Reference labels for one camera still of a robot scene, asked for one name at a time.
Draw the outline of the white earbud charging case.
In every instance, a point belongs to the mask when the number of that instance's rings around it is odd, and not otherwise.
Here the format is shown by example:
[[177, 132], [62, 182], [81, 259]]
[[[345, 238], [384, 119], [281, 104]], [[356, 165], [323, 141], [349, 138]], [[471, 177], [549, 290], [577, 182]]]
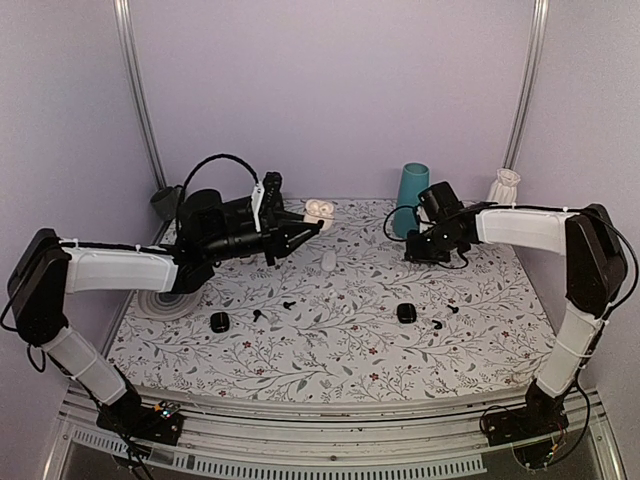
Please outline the white earbud charging case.
[[321, 231], [327, 231], [335, 219], [335, 205], [326, 200], [309, 199], [305, 203], [304, 221], [317, 224], [322, 221]]

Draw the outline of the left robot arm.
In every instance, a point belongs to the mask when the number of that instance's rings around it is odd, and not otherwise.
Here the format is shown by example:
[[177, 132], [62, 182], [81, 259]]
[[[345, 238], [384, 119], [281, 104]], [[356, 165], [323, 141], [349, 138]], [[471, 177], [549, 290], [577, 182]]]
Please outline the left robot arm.
[[126, 433], [138, 434], [149, 423], [139, 394], [71, 326], [66, 296], [97, 290], [192, 294], [220, 263], [262, 254], [274, 265], [322, 225], [287, 211], [278, 188], [264, 185], [229, 202], [214, 189], [191, 194], [177, 209], [176, 240], [165, 247], [82, 243], [41, 229], [12, 272], [3, 313], [13, 317], [9, 331], [84, 386]]

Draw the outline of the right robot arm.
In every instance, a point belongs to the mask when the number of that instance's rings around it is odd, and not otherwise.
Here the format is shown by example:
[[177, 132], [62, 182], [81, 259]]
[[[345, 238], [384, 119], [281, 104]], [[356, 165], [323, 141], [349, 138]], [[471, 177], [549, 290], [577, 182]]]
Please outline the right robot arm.
[[528, 387], [537, 436], [587, 363], [626, 271], [604, 211], [473, 208], [472, 240], [442, 228], [388, 240], [383, 200], [340, 200], [337, 223], [281, 272], [280, 400], [404, 401]]

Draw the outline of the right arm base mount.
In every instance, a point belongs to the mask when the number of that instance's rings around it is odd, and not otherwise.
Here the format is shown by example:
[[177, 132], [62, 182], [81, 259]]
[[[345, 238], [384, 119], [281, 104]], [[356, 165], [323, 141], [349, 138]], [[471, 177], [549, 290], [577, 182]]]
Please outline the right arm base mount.
[[494, 405], [487, 408], [479, 419], [480, 431], [490, 446], [560, 433], [568, 426], [568, 418], [562, 411], [552, 413], [550, 417], [538, 417], [529, 413], [526, 407], [509, 409]]

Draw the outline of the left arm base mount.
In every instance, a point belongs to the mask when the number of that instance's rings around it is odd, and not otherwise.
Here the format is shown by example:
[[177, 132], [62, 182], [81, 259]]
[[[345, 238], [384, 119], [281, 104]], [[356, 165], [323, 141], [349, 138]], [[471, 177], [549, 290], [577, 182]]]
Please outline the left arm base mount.
[[119, 400], [113, 405], [100, 405], [96, 425], [134, 439], [176, 446], [182, 434], [185, 417], [161, 407], [143, 406], [137, 401]]

